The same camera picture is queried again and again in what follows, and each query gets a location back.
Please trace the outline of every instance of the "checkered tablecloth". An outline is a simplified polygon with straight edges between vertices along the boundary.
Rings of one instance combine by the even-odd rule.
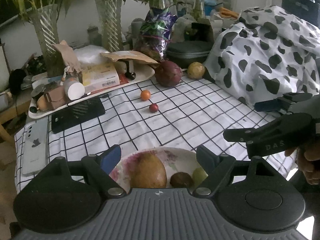
[[[151,92],[150,100],[140,99],[142,90]],[[48,162],[57,156],[80,160],[88,154],[100,154],[114,144],[121,146],[122,156],[158,146],[195,151],[203,144],[217,155],[225,152],[238,160],[248,160],[245,144],[225,141],[223,131],[260,127],[274,120],[271,115],[257,113],[240,103],[215,84],[186,76],[174,88],[164,88],[152,78],[114,90],[101,101],[106,113],[98,118],[58,134],[53,134],[49,126]],[[149,111],[151,103],[158,104],[158,112]],[[26,127],[15,136],[17,192],[34,177],[21,173]],[[285,158],[283,153],[266,159],[283,176],[287,176],[294,163],[292,157]]]

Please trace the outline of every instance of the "orange cherry tomato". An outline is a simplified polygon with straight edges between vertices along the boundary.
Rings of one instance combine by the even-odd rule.
[[[151,93],[149,90],[143,90],[140,94],[140,97],[143,101],[147,101],[150,99],[151,97]]]

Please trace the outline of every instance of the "small brown box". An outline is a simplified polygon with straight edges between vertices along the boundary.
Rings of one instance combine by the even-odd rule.
[[[50,110],[56,110],[58,107],[65,105],[68,102],[63,86],[59,86],[44,94],[49,103]]]

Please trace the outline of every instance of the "metal screw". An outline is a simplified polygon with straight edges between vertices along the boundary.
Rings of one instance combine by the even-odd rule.
[[[199,187],[196,189],[196,192],[201,196],[207,196],[211,194],[211,190],[206,187]]]
[[[111,196],[120,196],[123,193],[123,189],[119,187],[112,187],[108,189],[108,194]]]

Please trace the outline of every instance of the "green grape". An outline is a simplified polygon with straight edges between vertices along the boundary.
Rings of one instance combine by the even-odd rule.
[[[195,187],[198,187],[206,177],[208,177],[208,174],[203,168],[196,168],[192,173],[192,179]]]

